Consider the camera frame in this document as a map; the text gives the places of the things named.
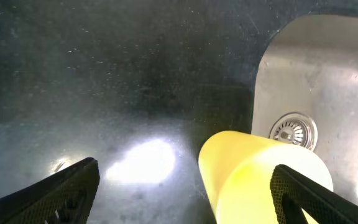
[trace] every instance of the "drain ring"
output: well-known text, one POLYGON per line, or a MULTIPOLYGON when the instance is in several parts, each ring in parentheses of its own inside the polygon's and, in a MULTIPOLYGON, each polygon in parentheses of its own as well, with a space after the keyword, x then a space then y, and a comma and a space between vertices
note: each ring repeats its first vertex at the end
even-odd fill
POLYGON ((307 115, 288 113, 276 121, 269 138, 313 151, 317 144, 316 123, 307 115))

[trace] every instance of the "yellow cup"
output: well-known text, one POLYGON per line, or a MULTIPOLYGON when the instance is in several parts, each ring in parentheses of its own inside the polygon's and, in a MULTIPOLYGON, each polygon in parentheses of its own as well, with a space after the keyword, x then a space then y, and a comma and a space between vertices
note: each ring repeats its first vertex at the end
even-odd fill
MULTIPOLYGON (((210 137, 201 148, 198 163, 218 224, 278 223, 269 183, 279 164, 333 190, 329 171, 316 154, 235 131, 210 137)), ((309 223, 314 222, 305 215, 309 223)))

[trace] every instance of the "black countertop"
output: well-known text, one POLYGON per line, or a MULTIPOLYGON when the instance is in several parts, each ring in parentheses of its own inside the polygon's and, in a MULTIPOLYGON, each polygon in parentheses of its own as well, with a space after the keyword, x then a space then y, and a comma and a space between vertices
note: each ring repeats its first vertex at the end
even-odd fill
POLYGON ((358 16, 358 1, 0 1, 0 197, 90 156, 88 223, 214 223, 198 152, 250 132, 260 58, 307 14, 358 16), (120 180, 150 147, 172 152, 169 174, 120 180))

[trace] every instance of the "metal sink basin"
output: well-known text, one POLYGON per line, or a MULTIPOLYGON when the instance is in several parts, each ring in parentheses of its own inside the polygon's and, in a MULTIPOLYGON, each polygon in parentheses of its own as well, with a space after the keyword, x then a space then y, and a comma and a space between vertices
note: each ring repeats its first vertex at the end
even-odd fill
POLYGON ((334 192, 358 205, 358 18, 306 16, 277 34, 259 65, 252 134, 295 144, 309 134, 334 192), (311 124, 278 124, 288 113, 311 124))

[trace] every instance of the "granite surface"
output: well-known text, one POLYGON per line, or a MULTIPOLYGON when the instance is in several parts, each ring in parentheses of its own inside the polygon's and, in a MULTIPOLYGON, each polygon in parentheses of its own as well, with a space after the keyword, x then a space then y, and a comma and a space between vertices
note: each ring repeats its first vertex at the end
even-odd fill
POLYGON ((358 1, 0 0, 0 197, 94 157, 88 223, 214 223, 200 148, 250 132, 260 58, 307 14, 358 1))

